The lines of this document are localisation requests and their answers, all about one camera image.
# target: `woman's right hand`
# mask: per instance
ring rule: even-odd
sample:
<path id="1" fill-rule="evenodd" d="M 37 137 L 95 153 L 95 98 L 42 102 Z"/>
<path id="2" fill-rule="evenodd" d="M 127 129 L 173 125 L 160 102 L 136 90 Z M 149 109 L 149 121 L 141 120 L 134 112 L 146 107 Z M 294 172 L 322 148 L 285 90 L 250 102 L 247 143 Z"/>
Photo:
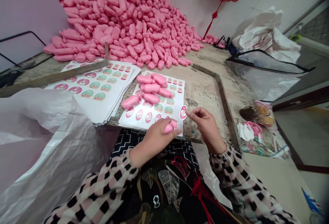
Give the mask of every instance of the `woman's right hand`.
<path id="1" fill-rule="evenodd" d="M 186 111 L 186 115 L 193 120 L 201 133 L 202 140 L 212 154 L 223 154 L 226 144 L 220 136 L 214 116 L 205 108 L 196 108 L 192 112 Z"/>

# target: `wooden table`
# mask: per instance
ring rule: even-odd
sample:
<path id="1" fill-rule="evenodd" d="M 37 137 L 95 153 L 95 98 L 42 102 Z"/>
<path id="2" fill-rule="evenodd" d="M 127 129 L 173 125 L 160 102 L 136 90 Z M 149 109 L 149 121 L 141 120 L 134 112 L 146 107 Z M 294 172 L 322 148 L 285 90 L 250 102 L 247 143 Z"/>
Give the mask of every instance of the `wooden table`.
<path id="1" fill-rule="evenodd" d="M 203 66 L 220 75 L 228 103 L 228 109 L 232 115 L 234 123 L 233 126 L 236 127 L 237 123 L 242 121 L 242 118 L 239 115 L 239 110 L 246 105 L 252 104 L 256 98 L 253 91 L 250 90 L 247 82 L 237 77 L 225 64 L 225 60 L 229 56 L 228 51 L 219 50 L 214 48 L 212 45 L 207 44 L 203 49 L 200 49 L 199 52 L 189 52 L 186 58 L 190 59 L 193 63 Z M 47 55 L 42 53 L 30 60 L 40 62 L 46 57 Z M 15 83 L 23 83 L 32 79 L 60 72 L 67 64 L 67 62 L 57 62 L 51 58 L 36 68 L 24 72 Z M 143 70 L 147 70 L 147 67 L 144 66 L 142 68 L 142 71 Z M 159 71 L 158 69 L 154 69 L 152 71 L 185 80 L 184 104 L 188 110 L 191 111 L 196 107 L 206 108 L 215 116 L 217 126 L 223 140 L 229 144 L 232 144 L 231 133 L 234 132 L 234 130 L 232 131 L 232 129 L 229 130 L 228 128 L 225 110 L 223 108 L 219 87 L 215 78 L 204 72 L 196 70 L 191 66 L 184 67 L 178 65 L 172 66 L 170 69 L 164 68 L 162 71 Z M 123 99 L 132 94 L 136 84 L 136 81 L 131 84 L 127 92 L 124 94 Z M 107 125 L 118 126 L 118 120 L 122 112 L 123 108 L 120 107 L 115 117 L 112 117 Z M 202 142 L 201 135 L 196 124 L 188 118 L 184 121 L 183 134 L 184 138 L 188 141 L 199 143 Z"/>

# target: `sleeve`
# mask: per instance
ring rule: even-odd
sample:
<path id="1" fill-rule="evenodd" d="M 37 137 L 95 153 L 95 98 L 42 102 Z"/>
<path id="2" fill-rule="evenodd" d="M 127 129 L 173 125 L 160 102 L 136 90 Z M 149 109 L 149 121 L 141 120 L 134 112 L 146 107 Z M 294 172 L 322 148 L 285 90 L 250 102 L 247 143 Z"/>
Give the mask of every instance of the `sleeve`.
<path id="1" fill-rule="evenodd" d="M 45 224 L 58 223 L 106 223 L 120 207 L 122 194 L 138 174 L 130 164 L 130 149 L 120 157 L 114 157 L 91 173 L 69 201 L 56 207 Z"/>
<path id="2" fill-rule="evenodd" d="M 253 223 L 299 223 L 250 172 L 241 154 L 229 145 L 220 155 L 210 154 L 210 165 L 233 210 Z"/>

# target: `plastic bag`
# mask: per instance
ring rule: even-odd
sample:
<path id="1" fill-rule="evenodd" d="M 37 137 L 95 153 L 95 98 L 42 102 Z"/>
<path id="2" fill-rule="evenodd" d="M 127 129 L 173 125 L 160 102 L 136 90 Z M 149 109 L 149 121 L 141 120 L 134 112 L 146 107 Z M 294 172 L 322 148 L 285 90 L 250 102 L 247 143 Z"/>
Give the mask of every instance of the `plastic bag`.
<path id="1" fill-rule="evenodd" d="M 69 91 L 26 89 L 0 107 L 0 223 L 43 223 L 110 152 Z"/>
<path id="2" fill-rule="evenodd" d="M 296 63 L 301 47 L 279 31 L 277 27 L 281 24 L 283 11 L 274 9 L 275 7 L 271 7 L 256 16 L 243 34 L 236 36 L 232 43 L 240 52 L 260 49 L 279 61 Z"/>
<path id="3" fill-rule="evenodd" d="M 213 172 L 209 162 L 209 152 L 205 144 L 192 143 L 194 153 L 197 157 L 200 172 L 209 189 L 212 191 L 217 200 L 226 207 L 233 209 L 232 203 L 222 193 L 219 188 L 219 179 Z"/>
<path id="4" fill-rule="evenodd" d="M 260 100 L 266 102 L 274 102 L 294 86 L 299 77 L 314 69 L 278 61 L 259 49 L 238 53 L 226 63 L 237 76 L 248 81 Z"/>

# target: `white sticker sheet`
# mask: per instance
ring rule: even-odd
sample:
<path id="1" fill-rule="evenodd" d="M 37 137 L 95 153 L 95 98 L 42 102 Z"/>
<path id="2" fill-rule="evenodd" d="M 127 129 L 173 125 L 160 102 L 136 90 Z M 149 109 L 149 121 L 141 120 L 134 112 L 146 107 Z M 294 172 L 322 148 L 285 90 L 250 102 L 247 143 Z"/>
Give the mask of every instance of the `white sticker sheet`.
<path id="1" fill-rule="evenodd" d="M 153 72 L 145 71 L 143 72 L 143 75 L 150 76 L 152 73 Z M 120 126 L 147 130 L 152 124 L 161 118 L 173 118 L 177 120 L 178 128 L 183 129 L 183 121 L 180 119 L 180 112 L 184 105 L 185 81 L 165 75 L 163 76 L 168 83 L 166 89 L 174 94 L 173 98 L 167 98 L 155 94 L 160 99 L 158 104 L 152 104 L 142 98 L 139 104 L 136 104 L 123 112 L 119 119 Z M 139 88 L 139 84 L 137 84 L 133 94 L 135 95 L 138 92 L 142 92 Z"/>
<path id="2" fill-rule="evenodd" d="M 71 61 L 63 71 L 91 64 Z M 95 124 L 102 124 L 116 106 L 122 90 L 133 81 L 140 68 L 128 62 L 109 61 L 109 65 L 91 72 L 70 77 L 46 87 L 46 89 L 64 89 L 74 94 L 79 105 Z"/>

